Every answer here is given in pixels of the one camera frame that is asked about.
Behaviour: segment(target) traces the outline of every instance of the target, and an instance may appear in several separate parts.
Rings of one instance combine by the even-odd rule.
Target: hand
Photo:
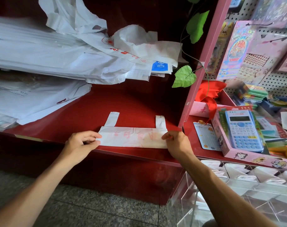
[[[100,145],[96,138],[101,138],[101,135],[94,131],[73,133],[55,162],[60,162],[68,168],[74,167]]]
[[[168,131],[162,137],[166,140],[170,154],[180,163],[189,156],[194,156],[189,138],[182,131]]]

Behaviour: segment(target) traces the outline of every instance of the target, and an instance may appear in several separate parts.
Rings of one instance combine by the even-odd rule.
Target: stack of plastic bags
[[[126,78],[148,80],[177,66],[180,43],[158,41],[138,25],[118,30],[111,38],[104,19],[82,0],[39,0],[48,20],[0,17],[0,68],[117,84]]]
[[[91,86],[83,80],[0,72],[0,131],[41,119],[85,95]]]

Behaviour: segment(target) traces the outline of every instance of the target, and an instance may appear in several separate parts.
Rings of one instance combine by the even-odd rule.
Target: calculator screen
[[[249,116],[233,116],[230,117],[230,121],[250,121]]]

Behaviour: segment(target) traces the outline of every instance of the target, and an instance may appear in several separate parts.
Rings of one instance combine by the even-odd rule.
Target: pink box
[[[271,166],[279,169],[287,169],[287,159],[233,148],[230,145],[229,139],[225,135],[225,132],[221,126],[218,111],[216,112],[215,117],[212,119],[212,124],[223,156],[226,158]]]
[[[219,93],[218,100],[220,103],[222,103],[222,105],[217,104],[218,107],[236,106],[236,104],[232,101],[232,99],[229,97],[229,95],[224,90],[222,90]],[[209,117],[208,105],[204,102],[194,101],[193,106],[190,111],[190,115],[208,118]]]

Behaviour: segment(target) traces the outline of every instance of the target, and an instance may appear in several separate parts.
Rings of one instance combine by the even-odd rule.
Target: blue calculator
[[[263,145],[250,110],[226,111],[225,115],[233,148],[251,152],[263,151]]]
[[[240,5],[241,0],[232,0],[230,4],[230,8],[236,8]]]

